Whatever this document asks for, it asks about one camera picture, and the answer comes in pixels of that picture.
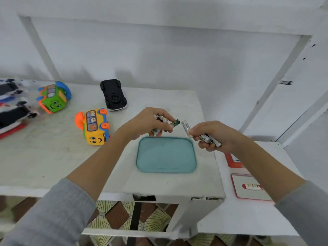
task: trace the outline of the toy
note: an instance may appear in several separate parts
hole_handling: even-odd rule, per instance
[[[83,130],[88,144],[103,145],[110,138],[106,115],[107,110],[104,108],[76,114],[75,125]]]
[[[62,110],[67,101],[72,98],[68,86],[60,81],[55,81],[53,85],[40,87],[38,91],[40,96],[36,100],[48,114]]]
[[[2,103],[12,101],[14,99],[13,94],[21,94],[23,92],[14,81],[14,79],[9,78],[4,81],[4,84],[0,84],[0,100]]]
[[[9,134],[3,135],[4,133],[8,133],[10,130],[20,126],[20,128],[24,128],[25,126],[21,126],[22,120],[24,118],[35,118],[38,114],[33,113],[30,108],[25,104],[27,102],[21,101],[18,102],[16,106],[11,106],[8,104],[0,103],[0,134],[1,138],[8,136]]]
[[[127,107],[128,102],[121,87],[121,82],[117,79],[101,81],[100,88],[104,93],[109,111],[120,111]]]

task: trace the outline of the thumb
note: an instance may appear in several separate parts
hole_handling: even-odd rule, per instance
[[[199,123],[189,131],[189,134],[193,136],[199,136],[207,133],[211,134],[211,122]]]
[[[156,120],[154,123],[154,128],[160,128],[161,130],[171,130],[173,129],[173,125]]]

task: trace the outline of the teal plastic lid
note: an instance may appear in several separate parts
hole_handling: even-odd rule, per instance
[[[144,137],[136,165],[146,173],[191,173],[197,166],[193,142],[188,138]]]

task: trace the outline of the black stripe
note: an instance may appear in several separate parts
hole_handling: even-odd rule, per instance
[[[139,220],[140,220],[140,214],[141,214],[141,206],[142,203],[135,202],[134,203],[134,209],[131,219],[131,225],[130,225],[130,231],[137,231],[139,227]],[[135,246],[137,242],[137,238],[135,237],[128,237],[128,241],[126,243],[126,246]]]

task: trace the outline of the person's right hand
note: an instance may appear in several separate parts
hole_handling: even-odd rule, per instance
[[[222,143],[222,146],[216,147],[214,143],[207,144],[203,141],[198,143],[198,146],[201,149],[206,149],[211,152],[214,150],[218,150],[224,153],[234,153],[238,148],[244,143],[245,140],[249,140],[249,138],[234,128],[231,128],[219,121],[210,121],[199,123],[194,126],[189,133],[194,136],[195,141],[199,141],[198,137],[201,134],[210,134],[219,142]]]

